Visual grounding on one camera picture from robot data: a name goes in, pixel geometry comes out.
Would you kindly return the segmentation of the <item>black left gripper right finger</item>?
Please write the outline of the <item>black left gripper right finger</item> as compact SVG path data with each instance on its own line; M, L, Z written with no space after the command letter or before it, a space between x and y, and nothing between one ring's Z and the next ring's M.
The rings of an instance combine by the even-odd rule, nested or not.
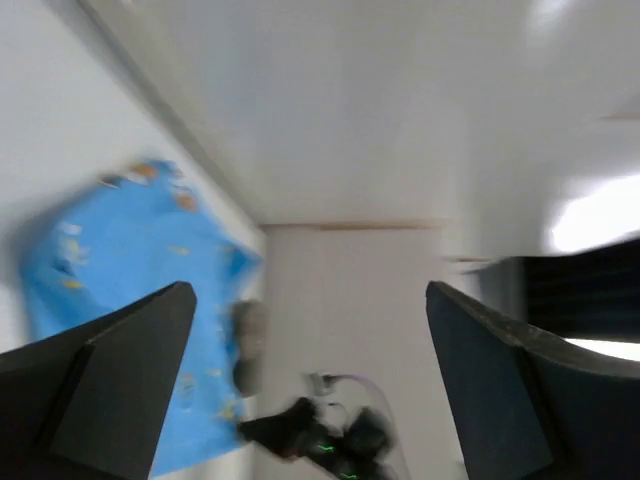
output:
M441 281L425 296L469 478L638 478L638 363L506 317Z

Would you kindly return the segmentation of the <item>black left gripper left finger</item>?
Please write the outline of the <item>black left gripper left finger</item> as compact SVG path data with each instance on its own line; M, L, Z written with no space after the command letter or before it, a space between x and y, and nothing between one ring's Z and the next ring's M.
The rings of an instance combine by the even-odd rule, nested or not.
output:
M2 478L148 478L195 307L176 282L3 353Z

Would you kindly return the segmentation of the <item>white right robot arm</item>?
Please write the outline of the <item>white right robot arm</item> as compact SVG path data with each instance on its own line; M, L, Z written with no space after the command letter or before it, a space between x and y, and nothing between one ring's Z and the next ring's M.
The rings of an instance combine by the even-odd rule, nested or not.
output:
M318 405L298 398L286 410L237 425L240 437L284 462L305 459L334 479L389 479L384 457L394 447L386 418L369 407L339 430L321 421Z

